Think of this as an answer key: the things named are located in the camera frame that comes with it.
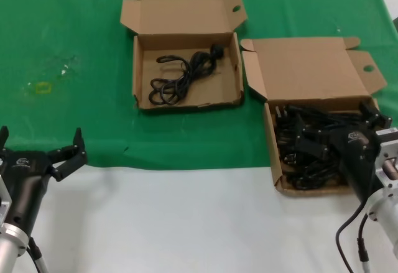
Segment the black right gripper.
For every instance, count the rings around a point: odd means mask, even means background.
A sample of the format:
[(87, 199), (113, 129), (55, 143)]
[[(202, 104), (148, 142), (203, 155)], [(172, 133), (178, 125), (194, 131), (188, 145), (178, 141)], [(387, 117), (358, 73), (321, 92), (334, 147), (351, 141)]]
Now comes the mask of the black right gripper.
[(361, 124), (367, 128), (336, 128), (326, 113), (294, 112), (294, 150), (318, 160), (329, 158), (329, 145), (339, 160), (339, 170), (361, 203), (382, 188), (375, 174), (380, 140), (372, 129), (389, 129), (391, 117), (364, 101), (359, 104)]

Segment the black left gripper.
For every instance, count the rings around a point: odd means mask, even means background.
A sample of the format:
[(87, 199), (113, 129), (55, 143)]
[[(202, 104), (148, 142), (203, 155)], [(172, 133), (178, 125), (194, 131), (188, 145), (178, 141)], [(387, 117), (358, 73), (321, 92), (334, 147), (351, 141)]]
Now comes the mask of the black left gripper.
[(31, 234), (51, 176), (61, 182), (88, 163), (85, 142), (79, 127), (72, 145), (48, 153), (6, 149), (8, 137), (7, 126), (2, 126), (1, 176), (12, 200), (5, 222)]

